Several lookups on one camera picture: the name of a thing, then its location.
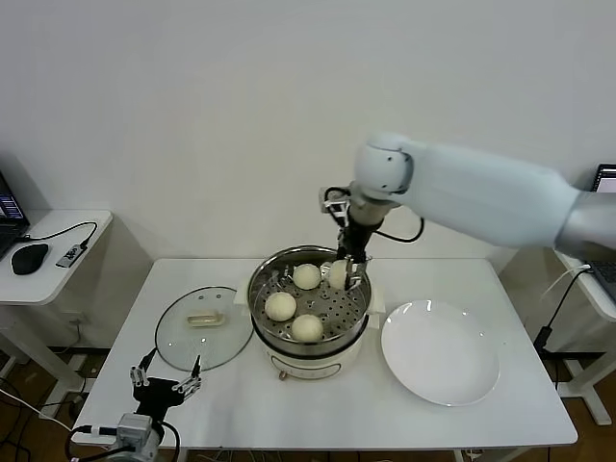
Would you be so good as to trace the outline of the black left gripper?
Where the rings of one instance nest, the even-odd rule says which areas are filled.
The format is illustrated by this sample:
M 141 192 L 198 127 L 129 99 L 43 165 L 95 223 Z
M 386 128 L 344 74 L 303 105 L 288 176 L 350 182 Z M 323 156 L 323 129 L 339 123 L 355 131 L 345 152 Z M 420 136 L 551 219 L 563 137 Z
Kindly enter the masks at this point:
M 164 417 L 169 408 L 180 406 L 184 398 L 189 398 L 201 387 L 201 356 L 195 359 L 190 376 L 180 382 L 170 379 L 151 377 L 147 370 L 155 356 L 150 350 L 142 357 L 136 367 L 130 370 L 133 385 L 133 398 L 138 403 L 136 414 L 148 417 Z

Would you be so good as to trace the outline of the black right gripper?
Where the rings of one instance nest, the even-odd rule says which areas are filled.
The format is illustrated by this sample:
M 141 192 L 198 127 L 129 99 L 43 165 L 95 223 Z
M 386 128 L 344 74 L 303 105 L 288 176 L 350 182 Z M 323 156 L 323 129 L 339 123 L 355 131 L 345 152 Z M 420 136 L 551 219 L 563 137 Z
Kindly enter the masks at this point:
M 367 264 L 370 261 L 366 247 L 372 234 L 379 228 L 379 222 L 365 225 L 349 218 L 347 226 L 340 230 L 335 262 L 346 264 L 346 291 L 355 289 L 365 279 Z

